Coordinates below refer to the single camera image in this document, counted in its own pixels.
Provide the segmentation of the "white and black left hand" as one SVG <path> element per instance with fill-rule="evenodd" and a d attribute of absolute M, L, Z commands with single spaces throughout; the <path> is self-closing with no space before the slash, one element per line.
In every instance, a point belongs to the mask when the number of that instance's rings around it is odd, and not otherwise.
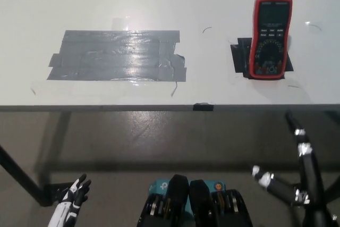
<path fill-rule="evenodd" d="M 48 227 L 74 227 L 82 204 L 87 201 L 91 180 L 84 173 L 67 189 L 48 223 Z"/>

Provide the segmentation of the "black right hand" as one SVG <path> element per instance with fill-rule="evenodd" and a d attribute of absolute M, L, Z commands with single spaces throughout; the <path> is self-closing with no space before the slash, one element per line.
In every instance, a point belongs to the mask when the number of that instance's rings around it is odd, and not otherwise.
<path fill-rule="evenodd" d="M 324 184 L 307 132 L 291 112 L 286 112 L 285 119 L 296 143 L 300 183 L 290 184 L 257 165 L 252 168 L 252 176 L 268 193 L 290 206 L 304 206 L 311 211 L 326 211 Z"/>

